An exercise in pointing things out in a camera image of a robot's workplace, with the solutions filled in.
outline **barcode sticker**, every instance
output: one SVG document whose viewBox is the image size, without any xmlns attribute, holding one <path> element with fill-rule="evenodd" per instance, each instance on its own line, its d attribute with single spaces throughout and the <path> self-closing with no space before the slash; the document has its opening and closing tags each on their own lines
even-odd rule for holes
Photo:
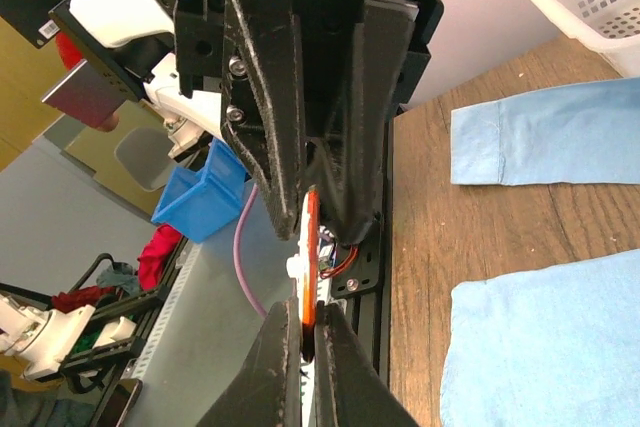
<svg viewBox="0 0 640 427">
<path fill-rule="evenodd" d="M 40 35 L 42 35 L 45 39 L 48 40 L 54 35 L 56 35 L 58 32 L 60 32 L 60 29 L 58 28 L 58 26 L 53 20 L 50 20 L 49 22 L 44 24 L 42 27 L 40 27 L 38 29 L 38 32 L 40 32 Z"/>
</svg>

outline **bolt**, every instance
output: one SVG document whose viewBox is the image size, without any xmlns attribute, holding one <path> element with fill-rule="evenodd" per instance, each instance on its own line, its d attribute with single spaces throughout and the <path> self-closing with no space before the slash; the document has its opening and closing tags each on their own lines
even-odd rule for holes
<svg viewBox="0 0 640 427">
<path fill-rule="evenodd" d="M 236 55 L 229 59 L 229 70 L 236 77 L 244 77 L 247 75 L 247 66 L 244 64 L 244 61 Z"/>
<path fill-rule="evenodd" d="M 244 120 L 244 112 L 235 105 L 227 107 L 227 120 L 229 122 L 242 122 Z"/>
<path fill-rule="evenodd" d="M 356 279 L 347 280 L 347 290 L 349 292 L 355 292 L 358 290 L 358 281 Z"/>
</svg>

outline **gray chair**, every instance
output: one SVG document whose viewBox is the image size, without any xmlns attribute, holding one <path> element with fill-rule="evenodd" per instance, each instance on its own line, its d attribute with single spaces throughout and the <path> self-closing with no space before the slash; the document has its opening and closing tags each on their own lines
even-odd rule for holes
<svg viewBox="0 0 640 427">
<path fill-rule="evenodd" d="M 114 154 L 142 190 L 153 192 L 167 185 L 178 165 L 168 155 L 172 147 L 165 132 L 138 127 L 120 141 Z"/>
</svg>

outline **red cloth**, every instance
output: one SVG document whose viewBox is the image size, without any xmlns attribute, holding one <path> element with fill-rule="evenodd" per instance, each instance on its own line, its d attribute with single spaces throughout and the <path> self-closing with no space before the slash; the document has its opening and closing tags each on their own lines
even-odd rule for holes
<svg viewBox="0 0 640 427">
<path fill-rule="evenodd" d="M 58 53 L 60 54 L 62 63 L 67 70 L 73 69 L 76 64 L 82 60 L 82 54 L 66 34 L 60 32 L 56 35 L 56 46 L 58 47 Z"/>
<path fill-rule="evenodd" d="M 138 262 L 138 280 L 144 290 L 153 289 L 162 277 L 165 259 L 178 245 L 182 234 L 168 224 L 156 229 L 151 241 L 142 249 Z"/>
<path fill-rule="evenodd" d="M 68 294 L 60 292 L 58 295 L 51 297 L 51 303 L 54 309 L 67 314 L 78 307 L 96 305 L 103 295 L 112 294 L 115 291 L 115 287 L 98 287 L 94 285 L 92 287 L 74 290 Z"/>
</svg>

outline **blue container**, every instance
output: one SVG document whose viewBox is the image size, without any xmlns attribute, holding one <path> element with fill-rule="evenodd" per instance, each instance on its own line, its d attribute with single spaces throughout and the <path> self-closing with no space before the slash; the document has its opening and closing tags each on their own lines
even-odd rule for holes
<svg viewBox="0 0 640 427">
<path fill-rule="evenodd" d="M 214 139 L 200 171 L 178 166 L 171 173 L 151 220 L 202 242 L 240 215 L 245 175 L 231 149 Z"/>
</svg>

